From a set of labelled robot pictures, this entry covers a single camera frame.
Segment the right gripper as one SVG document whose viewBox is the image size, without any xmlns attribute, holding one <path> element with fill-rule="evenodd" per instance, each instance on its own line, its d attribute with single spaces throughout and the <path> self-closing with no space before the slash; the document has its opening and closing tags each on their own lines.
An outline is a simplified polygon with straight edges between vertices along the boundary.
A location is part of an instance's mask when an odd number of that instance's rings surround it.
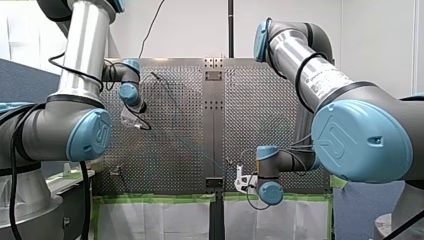
<svg viewBox="0 0 424 240">
<path fill-rule="evenodd" d="M 258 176 L 256 173 L 243 177 L 243 191 L 249 195 L 257 194 Z"/>
</svg>

